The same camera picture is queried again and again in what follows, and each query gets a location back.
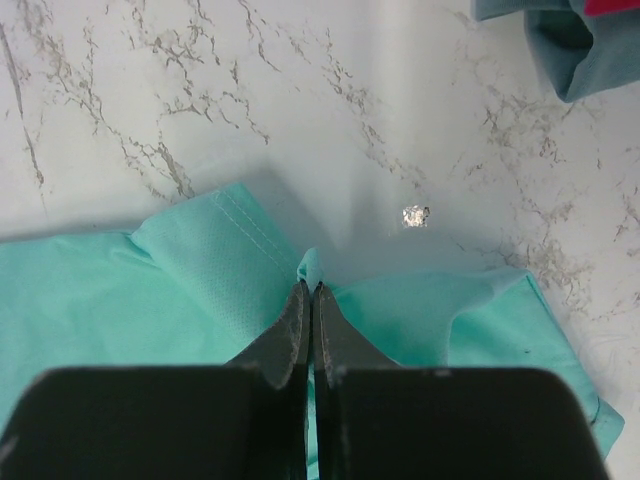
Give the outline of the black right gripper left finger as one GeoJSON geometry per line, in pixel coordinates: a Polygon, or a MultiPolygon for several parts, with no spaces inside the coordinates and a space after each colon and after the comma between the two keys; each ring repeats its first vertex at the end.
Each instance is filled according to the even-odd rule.
{"type": "Polygon", "coordinates": [[[222,365],[58,368],[1,438],[5,479],[303,479],[311,302],[222,365]]]}

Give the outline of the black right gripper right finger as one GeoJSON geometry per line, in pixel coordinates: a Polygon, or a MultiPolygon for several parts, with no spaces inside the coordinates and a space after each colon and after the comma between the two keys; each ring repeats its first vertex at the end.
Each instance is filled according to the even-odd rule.
{"type": "Polygon", "coordinates": [[[579,403],[532,368],[406,368],[359,333],[331,291],[312,307],[323,479],[604,479],[579,403]]]}

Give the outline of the teal t-shirt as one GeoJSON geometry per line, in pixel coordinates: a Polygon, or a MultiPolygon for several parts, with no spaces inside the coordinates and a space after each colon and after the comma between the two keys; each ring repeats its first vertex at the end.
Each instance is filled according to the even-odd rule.
{"type": "Polygon", "coordinates": [[[531,274],[414,271],[329,284],[315,250],[298,256],[236,184],[132,232],[1,247],[1,438],[49,370],[222,365],[272,326],[292,287],[311,302],[307,475],[318,468],[312,307],[329,287],[345,319],[406,368],[532,368],[577,399],[604,462],[623,417],[597,393],[531,274]]]}

